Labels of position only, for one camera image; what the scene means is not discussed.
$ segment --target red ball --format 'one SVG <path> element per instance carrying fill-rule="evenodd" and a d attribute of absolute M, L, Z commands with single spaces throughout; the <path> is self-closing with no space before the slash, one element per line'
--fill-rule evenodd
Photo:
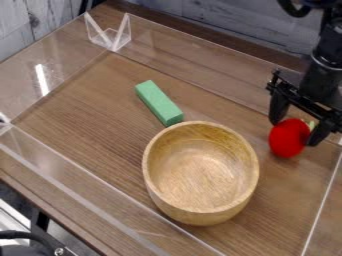
<path fill-rule="evenodd" d="M 307 124 L 299 119 L 287 119 L 277 123 L 269 132 L 268 144 L 276 156 L 288 158 L 297 155 L 309 136 Z"/>

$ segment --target green block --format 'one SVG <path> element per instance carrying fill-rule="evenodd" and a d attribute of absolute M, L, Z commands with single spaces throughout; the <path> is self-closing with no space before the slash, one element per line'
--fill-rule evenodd
<path fill-rule="evenodd" d="M 181 110 L 151 80 L 137 84 L 134 92 L 165 127 L 183 121 Z"/>

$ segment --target bowl rim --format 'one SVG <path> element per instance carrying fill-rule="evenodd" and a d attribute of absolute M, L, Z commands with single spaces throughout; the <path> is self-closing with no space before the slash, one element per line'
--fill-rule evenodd
<path fill-rule="evenodd" d="M 227 205 L 221 205 L 221 206 L 217 206 L 215 208 L 212 208 L 211 210 L 207 210 L 207 211 L 196 211 L 193 209 L 191 209 L 191 207 L 179 207 L 179 206 L 175 206 L 163 196 L 163 193 L 159 192 L 159 189 L 156 188 L 152 180 L 151 180 L 151 176 L 149 176 L 149 172 L 148 172 L 148 167 L 146 167 L 146 162 L 148 162 L 148 157 L 149 157 L 149 152 L 151 152 L 151 149 L 155 145 L 155 142 L 160 139 L 160 137 L 168 133 L 169 131 L 177 129 L 179 127 L 183 127 L 183 126 L 188 126 L 188 125 L 196 125 L 196 124 L 200 124 L 200 125 L 208 125 L 211 127 L 215 127 L 215 128 L 219 128 L 219 129 L 223 129 L 225 132 L 228 133 L 232 133 L 236 138 L 241 141 L 241 144 L 245 146 L 247 148 L 247 151 L 249 153 L 249 156 L 251 156 L 251 161 L 252 161 L 252 169 L 251 169 L 251 173 L 252 173 L 252 179 L 251 179 L 251 185 L 248 186 L 248 189 L 227 204 Z M 169 206 L 172 206 L 173 208 L 176 209 L 180 209 L 185 212 L 189 212 L 189 213 L 197 213 L 197 214 L 207 214 L 207 213 L 217 213 L 217 212 L 224 212 L 229 209 L 232 209 L 235 206 L 237 206 L 239 204 L 241 204 L 243 202 L 245 202 L 245 200 L 248 200 L 249 196 L 252 195 L 253 193 L 253 190 L 256 188 L 256 185 L 257 185 L 257 180 L 259 180 L 259 161 L 257 161 L 257 157 L 256 157 L 256 153 L 248 143 L 248 141 L 241 137 L 241 135 L 235 132 L 232 129 L 229 129 L 228 127 L 225 127 L 224 125 L 221 124 L 216 124 L 213 122 L 207 122 L 207 121 L 187 121 L 187 122 L 181 122 L 179 124 L 175 124 L 169 127 L 167 127 L 165 129 L 163 129 L 156 135 L 155 137 L 151 139 L 149 143 L 146 144 L 146 147 L 144 149 L 144 154 L 142 154 L 142 162 L 141 162 L 141 165 L 142 165 L 142 177 L 144 177 L 144 182 L 145 182 L 145 185 L 146 185 L 146 188 L 152 190 L 152 192 L 156 194 L 156 196 L 159 197 L 159 199 L 167 203 Z"/>

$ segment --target cable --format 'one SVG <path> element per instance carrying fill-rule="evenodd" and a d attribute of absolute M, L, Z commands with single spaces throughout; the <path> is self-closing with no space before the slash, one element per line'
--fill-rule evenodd
<path fill-rule="evenodd" d="M 54 249 L 45 239 L 40 236 L 14 230 L 0 231 L 0 239 L 29 239 L 41 243 L 48 251 L 49 255 L 54 255 Z"/>
<path fill-rule="evenodd" d="M 285 13 L 295 18 L 304 17 L 311 11 L 311 7 L 304 5 L 299 9 L 296 9 L 291 0 L 276 0 L 276 1 L 280 7 L 283 8 L 283 10 L 285 11 Z"/>

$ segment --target wooden bowl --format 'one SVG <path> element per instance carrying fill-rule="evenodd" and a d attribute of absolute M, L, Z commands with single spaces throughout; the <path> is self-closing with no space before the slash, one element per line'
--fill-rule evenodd
<path fill-rule="evenodd" d="M 245 206 L 259 165 L 236 132 L 213 123 L 184 122 L 146 145 L 142 175 L 160 210 L 179 222 L 207 226 L 228 220 Z"/>

